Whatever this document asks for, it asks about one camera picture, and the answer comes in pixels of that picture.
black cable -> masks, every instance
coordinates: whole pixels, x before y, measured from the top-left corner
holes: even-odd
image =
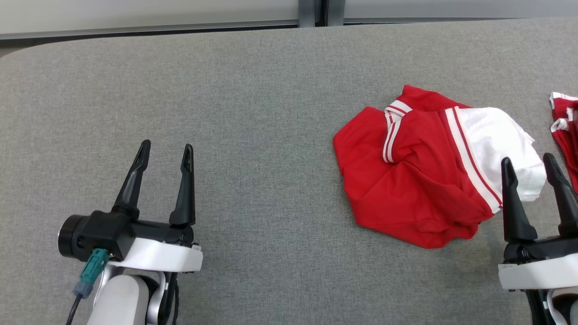
[[[177,325],[177,317],[179,317],[179,284],[175,279],[175,313],[173,315],[173,325]]]
[[[68,314],[68,320],[66,321],[66,325],[72,324],[72,319],[74,318],[74,314],[76,314],[76,308],[78,308],[78,304],[80,303],[81,299],[82,299],[82,296],[80,294],[78,296],[76,296],[76,299],[74,300],[74,304],[72,304],[71,312]]]

red and white garment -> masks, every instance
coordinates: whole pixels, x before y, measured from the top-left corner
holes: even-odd
[[[497,108],[412,86],[385,112],[366,107],[334,137],[356,222],[424,248],[473,237],[501,209],[506,156],[521,199],[537,198],[546,173],[532,142]]]
[[[564,153],[572,187],[574,191],[578,191],[578,132],[576,129],[578,115],[575,113],[578,109],[578,98],[552,93],[550,103],[554,118],[550,131]]]

white wall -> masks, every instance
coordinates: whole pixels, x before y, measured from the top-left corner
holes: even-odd
[[[578,16],[578,0],[346,0],[344,16],[346,21]]]
[[[298,0],[0,0],[0,34],[296,20]]]

camera lens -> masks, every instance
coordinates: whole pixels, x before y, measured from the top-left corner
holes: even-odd
[[[74,257],[73,246],[75,236],[75,229],[79,225],[84,216],[74,215],[69,216],[62,224],[60,232],[58,233],[58,251],[64,257]]]

white stripe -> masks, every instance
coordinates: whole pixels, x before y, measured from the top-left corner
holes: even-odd
[[[572,97],[572,96],[568,96],[568,95],[554,92],[550,95],[550,102],[552,102],[552,107],[554,107],[554,99],[555,98],[562,98],[562,99],[565,99],[567,101],[578,101],[578,97]]]
[[[383,160],[386,163],[391,163],[391,161],[387,160],[387,140],[389,140],[389,138],[391,137],[391,133],[393,132],[393,128],[388,127],[387,128],[387,136],[386,136],[386,140],[385,142],[383,142],[383,153],[381,154],[381,156],[383,157]]]
[[[570,126],[568,126],[567,119],[558,119],[550,127],[550,132],[554,133],[558,130],[570,131]]]
[[[406,114],[412,111],[412,108],[409,107],[407,104],[405,104],[402,101],[398,101],[396,100],[395,102],[391,103],[391,106],[395,106],[397,108],[399,108],[400,110],[404,111]]]
[[[393,115],[394,122],[399,121],[406,114],[406,113],[402,113],[402,112],[400,112],[394,108],[391,108],[390,106],[386,107],[386,112],[389,112],[390,114]]]
[[[462,162],[464,163],[464,167],[466,169],[468,177],[470,178],[470,181],[476,188],[477,192],[484,199],[484,201],[488,203],[490,209],[492,210],[492,213],[497,213],[498,211],[500,211],[500,203],[498,202],[498,200],[496,200],[492,192],[490,192],[490,190],[484,185],[480,177],[477,175],[476,169],[473,166],[473,161],[469,158],[468,155],[468,150],[466,148],[467,144],[464,143],[464,139],[462,138],[462,135],[460,133],[458,121],[455,120],[454,108],[446,109],[446,117],[448,125],[450,126],[451,135],[454,138],[455,145],[458,147],[460,157],[462,159]]]
[[[567,107],[566,108],[566,115],[568,115],[569,121],[573,121],[574,120],[574,109],[571,107]]]
[[[388,123],[395,123],[399,120],[401,120],[401,118],[405,116],[402,113],[399,113],[398,111],[390,111],[386,108],[386,119],[388,121]]]
[[[394,140],[395,140],[395,136],[397,135],[397,132],[399,131],[399,122],[395,122],[394,124],[391,125],[391,134],[388,134],[388,137],[386,139],[386,142],[384,144],[384,146],[387,146],[387,143],[389,142],[389,146],[387,146],[387,148],[383,148],[384,152],[383,152],[383,159],[386,161],[386,163],[394,163],[394,159],[392,157],[392,150],[394,147]]]
[[[393,119],[393,116],[391,115],[390,112],[385,111],[385,114],[386,114],[387,129],[389,130],[389,129],[390,129],[390,125],[391,125],[391,123],[393,123],[392,121],[393,121],[394,119]]]
[[[550,94],[550,105],[552,105],[552,110],[554,109],[554,98],[560,98],[560,93],[551,93]]]

